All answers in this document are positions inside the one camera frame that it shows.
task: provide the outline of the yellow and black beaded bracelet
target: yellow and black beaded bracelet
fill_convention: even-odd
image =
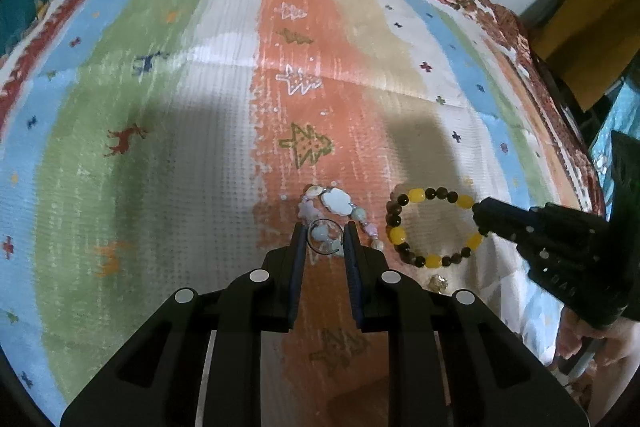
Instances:
[[[402,207],[411,203],[420,203],[424,200],[447,200],[449,203],[456,204],[460,208],[468,210],[475,204],[474,198],[463,194],[458,195],[457,192],[447,190],[445,187],[435,188],[412,188],[408,194],[400,194],[396,201],[389,201],[386,204],[386,223],[391,227],[388,232],[389,240],[395,245],[396,251],[404,258],[409,258],[417,267],[426,266],[427,268],[439,268],[440,266],[450,266],[450,264],[460,264],[463,258],[471,257],[471,252],[477,250],[482,243],[483,236],[476,232],[466,242],[466,245],[460,250],[449,255],[439,256],[435,253],[429,253],[427,256],[413,255],[409,244],[406,241],[406,232],[401,227]]]

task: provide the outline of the deer motif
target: deer motif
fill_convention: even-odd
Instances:
[[[96,273],[97,277],[107,277],[114,275],[120,271],[120,261],[116,256],[116,249],[129,248],[129,243],[124,241],[110,241],[106,247],[95,247],[95,254],[107,257],[105,263],[100,264],[100,272]]]
[[[156,52],[152,55],[142,55],[142,57],[136,57],[136,62],[142,62],[139,66],[133,66],[133,70],[140,76],[142,73],[148,73],[154,67],[153,60],[155,57],[169,58],[168,53]]]
[[[136,124],[133,124],[131,127],[127,127],[124,131],[109,131],[109,138],[117,138],[118,143],[114,146],[110,145],[109,149],[111,149],[111,152],[105,154],[105,156],[115,156],[116,154],[126,153],[129,150],[129,139],[136,134],[142,139],[145,139],[147,131],[142,129],[142,127],[138,127]]]

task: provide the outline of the metal ring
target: metal ring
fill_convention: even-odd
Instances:
[[[308,244],[309,248],[311,250],[313,250],[316,253],[319,253],[320,255],[331,255],[334,253],[337,253],[340,251],[340,249],[338,248],[337,250],[334,250],[332,252],[321,252],[319,250],[316,250],[316,248],[313,247],[313,245],[311,244],[311,242],[309,241],[309,237],[311,236],[311,232],[312,230],[318,226],[318,221],[330,221],[331,223],[333,223],[336,227],[338,227],[338,230],[340,230],[340,245],[344,245],[344,232],[342,231],[342,227],[340,226],[339,223],[336,223],[333,219],[328,219],[327,217],[321,217],[320,219],[316,219],[315,221],[312,221],[309,226],[308,229],[306,229],[306,243]]]

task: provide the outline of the beaded bracelet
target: beaded bracelet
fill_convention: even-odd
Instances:
[[[440,187],[437,190],[435,188],[412,188],[409,190],[409,194],[400,194],[396,201],[389,201],[386,204],[386,222],[391,227],[388,232],[389,240],[396,247],[396,251],[403,257],[408,258],[409,263],[413,261],[413,264],[417,267],[426,266],[427,268],[439,268],[440,266],[450,266],[450,264],[460,264],[462,259],[471,257],[472,250],[477,250],[482,243],[482,234],[476,232],[469,238],[465,246],[460,250],[460,253],[456,252],[451,256],[439,256],[435,253],[427,254],[427,256],[417,255],[415,256],[409,244],[406,241],[406,232],[404,228],[400,226],[402,219],[400,214],[402,213],[402,207],[412,203],[420,203],[424,200],[433,200],[438,198],[439,200],[447,200],[449,203],[456,204],[460,208],[465,210],[472,209],[475,205],[474,199],[471,196],[463,194],[459,196],[457,192],[450,192],[445,187]]]
[[[322,206],[332,214],[337,216],[350,216],[351,219],[360,224],[364,233],[370,239],[371,248],[382,251],[385,245],[378,238],[378,229],[374,223],[367,220],[367,213],[364,208],[357,206],[351,201],[351,196],[344,190],[337,187],[321,187],[320,185],[311,185],[302,196],[298,204],[298,217],[308,225],[307,244],[316,253],[322,255],[342,254],[342,238],[333,239],[330,237],[330,225],[320,224],[321,221],[330,221],[334,223],[340,230],[341,227],[332,219],[326,219],[322,212],[314,205],[314,200],[319,199]],[[309,236],[315,241],[324,244],[324,251],[317,250],[308,240]]]

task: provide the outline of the light blue bead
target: light blue bead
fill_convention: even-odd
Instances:
[[[365,209],[361,206],[356,206],[356,208],[351,211],[351,219],[353,219],[354,221],[364,221],[365,219],[367,219],[367,213]]]
[[[311,230],[311,237],[313,237],[316,241],[327,241],[329,240],[329,227],[326,225],[319,225]]]

